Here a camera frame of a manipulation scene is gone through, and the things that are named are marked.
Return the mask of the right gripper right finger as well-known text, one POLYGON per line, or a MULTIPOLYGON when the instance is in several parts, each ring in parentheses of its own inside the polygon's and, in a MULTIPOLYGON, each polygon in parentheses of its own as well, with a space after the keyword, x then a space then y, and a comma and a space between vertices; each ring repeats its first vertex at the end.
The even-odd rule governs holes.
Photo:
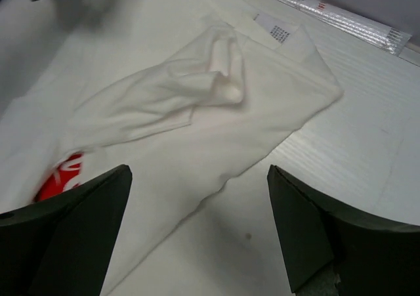
POLYGON ((267 182, 291 292, 419 294, 419 226, 359 210, 275 165, 267 182))

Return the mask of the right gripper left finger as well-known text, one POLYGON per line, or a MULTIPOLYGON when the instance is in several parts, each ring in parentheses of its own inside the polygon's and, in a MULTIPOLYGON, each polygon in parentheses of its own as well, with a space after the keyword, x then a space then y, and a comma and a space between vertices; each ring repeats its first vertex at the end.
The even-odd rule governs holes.
POLYGON ((1 214, 2 295, 100 295, 132 183, 128 165, 1 214))

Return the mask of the white Coca-Cola print t-shirt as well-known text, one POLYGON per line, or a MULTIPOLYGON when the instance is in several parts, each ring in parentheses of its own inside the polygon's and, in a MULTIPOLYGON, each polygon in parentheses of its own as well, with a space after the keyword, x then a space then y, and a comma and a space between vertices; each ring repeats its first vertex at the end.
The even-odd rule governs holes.
POLYGON ((71 188, 121 163, 108 295, 202 200, 342 95, 303 27, 277 42, 239 0, 1 3, 1 210, 74 154, 71 188))

